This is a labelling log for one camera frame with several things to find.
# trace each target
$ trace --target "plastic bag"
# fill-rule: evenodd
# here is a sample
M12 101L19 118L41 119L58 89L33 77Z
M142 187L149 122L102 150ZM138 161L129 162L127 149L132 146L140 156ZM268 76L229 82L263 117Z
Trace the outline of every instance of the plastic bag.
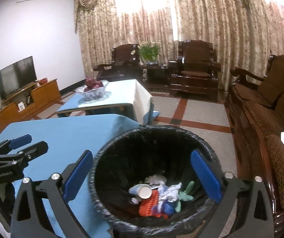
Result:
M83 96L83 101L84 102L88 102L88 101L92 101L92 100L103 100L106 99L107 97L109 97L109 95L107 96L107 92L105 91L106 86L109 84L108 81L106 80L102 80L103 86L99 87L99 88L93 88L89 91L84 91L85 88L87 88L86 85L81 86L77 89L75 89L75 93L76 94L80 94Z
M95 156L89 173L92 203L117 231L133 237L163 237L190 234L206 220L215 202L208 198L192 169L190 154L200 149L222 172L219 160L209 146L192 132L172 126L144 126L110 140ZM128 189L146 177L159 174L167 185L190 181L198 188L192 202L171 218L140 217L139 205L131 203Z

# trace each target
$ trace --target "fruit bowl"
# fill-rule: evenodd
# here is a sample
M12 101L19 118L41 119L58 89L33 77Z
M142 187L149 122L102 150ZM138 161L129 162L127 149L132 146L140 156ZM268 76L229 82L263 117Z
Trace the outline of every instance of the fruit bowl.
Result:
M103 86L88 89L88 86L84 85L75 89L75 93L82 95L86 101L101 99L106 93L105 92L106 86L109 84L109 82L106 80L102 80L101 82Z

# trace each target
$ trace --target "metal screw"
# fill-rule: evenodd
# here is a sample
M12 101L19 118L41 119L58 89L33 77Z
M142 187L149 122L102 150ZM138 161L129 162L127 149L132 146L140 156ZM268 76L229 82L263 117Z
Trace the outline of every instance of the metal screw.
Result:
M255 180L256 180L257 182L261 182L261 181L262 181L262 178L261 178L260 176L256 176L256 177L255 177Z
M59 177L60 177L60 174L58 174L58 173L52 174L52 176L51 176L51 178L53 180L57 180Z
M230 172L226 172L225 173L225 177L228 178L228 179L232 179L233 178L233 174L230 173Z
M30 178L28 178L28 177L25 177L24 179L23 179L23 183L28 183L30 181Z

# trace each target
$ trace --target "floral curtain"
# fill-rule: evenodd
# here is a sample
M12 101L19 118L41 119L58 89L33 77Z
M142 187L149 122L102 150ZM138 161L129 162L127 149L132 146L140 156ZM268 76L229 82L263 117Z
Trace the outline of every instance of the floral curtain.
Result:
M92 10L77 7L76 22L87 76L122 44L157 42L161 63L174 56L169 0L97 0Z
M111 49L121 44L159 42L160 61L167 63L177 56L177 40L194 39L213 44L222 65L220 88L228 90L231 68L262 77L269 55L284 55L284 0L91 1L76 0L75 7L88 75L109 63Z
M219 83L224 90L232 81L231 68L262 77L269 55L284 55L284 0L174 1L178 39L213 44L222 65Z

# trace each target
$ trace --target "green rubber glove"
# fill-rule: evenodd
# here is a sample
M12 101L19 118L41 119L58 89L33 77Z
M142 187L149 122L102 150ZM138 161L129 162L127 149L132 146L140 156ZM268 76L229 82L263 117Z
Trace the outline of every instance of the green rubber glove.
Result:
M175 205L175 211L176 212L180 212L180 210L182 209L182 203L181 201L192 201L194 199L193 196L190 196L188 195L188 193L192 190L192 188L194 187L194 181L191 181L186 190L185 191L179 191L179 194L178 194L178 200L176 202L176 205Z

